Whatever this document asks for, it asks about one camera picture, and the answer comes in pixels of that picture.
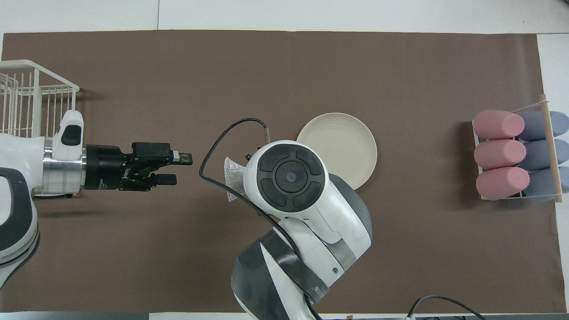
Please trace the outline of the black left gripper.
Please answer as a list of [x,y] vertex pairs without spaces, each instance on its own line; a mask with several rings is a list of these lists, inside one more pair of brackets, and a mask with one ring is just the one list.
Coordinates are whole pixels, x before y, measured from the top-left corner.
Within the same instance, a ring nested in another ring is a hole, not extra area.
[[155,174],[170,164],[192,165],[191,153],[173,152],[168,143],[132,143],[132,153],[119,147],[88,144],[86,190],[150,191],[157,185],[176,185],[175,174]]

